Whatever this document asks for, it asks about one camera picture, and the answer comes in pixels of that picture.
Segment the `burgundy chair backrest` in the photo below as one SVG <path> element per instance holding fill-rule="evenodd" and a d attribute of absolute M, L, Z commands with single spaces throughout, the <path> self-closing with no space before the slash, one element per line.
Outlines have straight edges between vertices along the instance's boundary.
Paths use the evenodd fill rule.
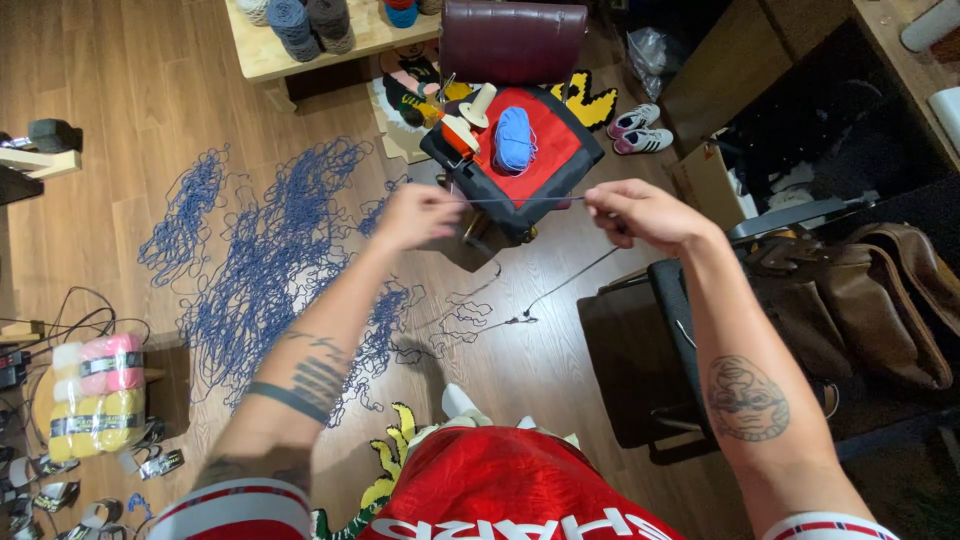
<path fill-rule="evenodd" d="M 587 29 L 580 5 L 446 0 L 440 68 L 458 83 L 554 85 L 573 74 Z"/>

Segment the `black chair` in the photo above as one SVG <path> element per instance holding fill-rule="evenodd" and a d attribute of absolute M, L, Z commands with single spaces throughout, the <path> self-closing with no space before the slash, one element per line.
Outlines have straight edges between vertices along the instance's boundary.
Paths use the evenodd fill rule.
<path fill-rule="evenodd" d="M 868 192 L 863 197 L 849 201 L 830 199 L 806 203 L 748 219 L 728 231 L 727 238 L 738 258 L 743 259 L 747 254 L 746 246 L 741 244 L 744 240 L 813 217 L 836 217 L 836 214 L 846 212 L 847 215 L 819 228 L 817 234 L 824 239 L 840 239 L 868 223 L 906 221 L 924 231 L 936 230 L 928 235 L 938 254 L 951 268 L 960 268 L 960 247 L 955 234 L 940 233 L 943 230 L 960 230 L 960 217 L 950 215 L 949 210 L 960 205 L 960 177 L 950 178 L 888 201 L 876 201 L 876 193 Z M 930 211 L 931 205 L 936 206 L 939 211 Z M 953 225 L 945 227 L 947 223 L 943 219 L 951 220 Z M 925 221 L 930 222 L 926 228 Z M 670 334 L 670 341 L 695 396 L 695 402 L 657 408 L 650 411 L 650 414 L 660 424 L 678 430 L 700 432 L 704 436 L 703 439 L 669 449 L 659 448 L 656 442 L 649 443 L 650 460 L 658 465 L 668 465 L 715 452 L 719 450 L 719 446 L 704 409 L 693 319 L 680 261 L 666 259 L 654 262 L 641 275 L 632 275 L 600 287 L 597 296 L 642 283 L 649 283 L 653 288 Z M 823 399 L 823 386 L 813 387 L 818 398 Z M 944 391 L 933 396 L 904 392 L 901 389 L 896 389 L 895 392 L 895 395 L 899 396 L 897 400 L 889 399 L 889 392 L 873 391 L 864 396 L 862 392 L 851 392 L 849 388 L 840 391 L 838 410 L 843 411 L 845 418 L 844 421 L 831 421 L 830 428 L 837 456 L 841 461 L 882 446 L 920 440 L 937 429 L 960 427 L 960 391 Z M 850 395 L 857 396 L 857 399 L 852 401 Z"/>

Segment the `plastic bag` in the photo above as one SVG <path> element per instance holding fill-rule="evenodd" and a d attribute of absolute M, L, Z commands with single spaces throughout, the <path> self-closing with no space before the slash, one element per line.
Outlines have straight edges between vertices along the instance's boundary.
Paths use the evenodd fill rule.
<path fill-rule="evenodd" d="M 661 75 L 676 73 L 686 61 L 684 47 L 673 37 L 646 27 L 627 34 L 630 62 L 643 83 L 643 90 L 656 101 L 662 87 Z"/>
<path fill-rule="evenodd" d="M 141 341 L 121 333 L 54 349 L 50 459 L 116 452 L 145 432 L 146 394 Z"/>

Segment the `blue yarn skein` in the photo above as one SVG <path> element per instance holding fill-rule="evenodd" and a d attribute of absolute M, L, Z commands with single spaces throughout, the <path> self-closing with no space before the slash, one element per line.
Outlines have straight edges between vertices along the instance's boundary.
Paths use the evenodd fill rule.
<path fill-rule="evenodd" d="M 389 4 L 384 4 L 387 9 L 387 20 L 397 28 L 409 28 L 417 22 L 417 2 L 414 2 L 406 10 L 395 10 Z"/>
<path fill-rule="evenodd" d="M 493 162 L 511 176 L 520 176 L 530 166 L 537 152 L 537 136 L 530 127 L 527 111 L 508 107 L 500 113 L 493 137 L 496 153 Z"/>
<path fill-rule="evenodd" d="M 300 0 L 270 0 L 267 22 L 294 60 L 311 61 L 320 55 L 320 44 L 310 33 L 310 17 Z"/>

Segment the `jersey sleeve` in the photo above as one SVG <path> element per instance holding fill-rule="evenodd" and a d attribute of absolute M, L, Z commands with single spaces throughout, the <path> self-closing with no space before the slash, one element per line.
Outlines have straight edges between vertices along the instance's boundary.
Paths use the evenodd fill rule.
<path fill-rule="evenodd" d="M 191 492 L 156 518 L 147 540 L 310 540 L 306 496 L 275 479 L 236 479 Z"/>
<path fill-rule="evenodd" d="M 777 522 L 763 540 L 899 540 L 876 523 L 838 512 L 804 512 Z"/>

